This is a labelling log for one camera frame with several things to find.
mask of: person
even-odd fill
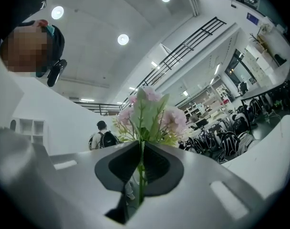
[[[31,72],[42,77],[61,58],[65,39],[47,20],[19,24],[0,37],[0,57],[12,72]]]
[[[99,132],[95,133],[94,135],[92,135],[90,137],[90,141],[89,141],[89,149],[90,150],[99,149],[101,147],[101,143],[100,143],[101,136],[104,135],[108,131],[107,124],[103,120],[98,121],[97,127],[98,127]],[[133,195],[131,181],[128,181],[126,183],[125,190],[126,190],[127,197],[130,198],[131,200],[134,200],[135,196]]]
[[[101,139],[101,134],[104,134],[107,132],[107,124],[101,120],[101,121],[98,121],[97,123],[97,127],[98,127],[98,130],[99,132],[98,133],[95,133],[93,134],[91,137],[90,137],[90,140],[92,139],[92,143],[90,145],[89,143],[89,149],[90,150],[93,150],[93,149],[99,149],[100,148],[100,139]]]

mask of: pink artificial flower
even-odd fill
[[[158,102],[162,98],[162,94],[155,92],[155,90],[150,86],[145,86],[144,91],[149,101]]]
[[[162,126],[180,134],[186,128],[186,116],[183,110],[176,107],[167,107],[164,111]]]
[[[137,101],[136,95],[132,95],[132,96],[129,97],[129,103],[130,104],[134,104],[134,103],[136,103],[136,101]]]
[[[130,117],[133,114],[134,109],[133,108],[126,108],[119,112],[118,115],[118,121],[122,123],[123,125],[129,125],[130,124]]]

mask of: blue sign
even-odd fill
[[[247,19],[250,20],[252,23],[258,25],[258,18],[256,18],[254,15],[248,13]]]

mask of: white cabinet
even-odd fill
[[[11,129],[24,135],[32,143],[43,145],[48,152],[48,126],[44,120],[13,118]]]

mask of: shelf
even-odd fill
[[[33,137],[33,143],[34,144],[43,145],[43,136],[41,136],[41,135],[34,135],[32,137]]]
[[[23,135],[23,136],[26,137],[31,142],[31,135]]]
[[[20,130],[23,135],[31,135],[32,133],[32,120],[20,119]]]
[[[43,135],[44,130],[44,121],[33,121],[33,127],[34,127],[34,134],[35,135]]]

